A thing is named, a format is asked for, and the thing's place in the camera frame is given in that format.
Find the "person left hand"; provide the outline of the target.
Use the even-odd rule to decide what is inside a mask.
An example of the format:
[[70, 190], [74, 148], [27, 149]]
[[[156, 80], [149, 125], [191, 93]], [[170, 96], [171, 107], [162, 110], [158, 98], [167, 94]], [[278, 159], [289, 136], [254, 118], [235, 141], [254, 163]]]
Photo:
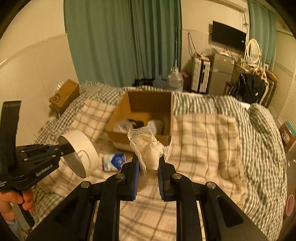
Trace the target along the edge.
[[14, 214], [11, 203], [22, 204], [24, 210], [33, 213], [35, 211], [35, 203], [32, 189], [22, 191], [23, 196], [15, 191], [1, 191], [1, 215], [7, 222], [14, 222], [16, 215]]

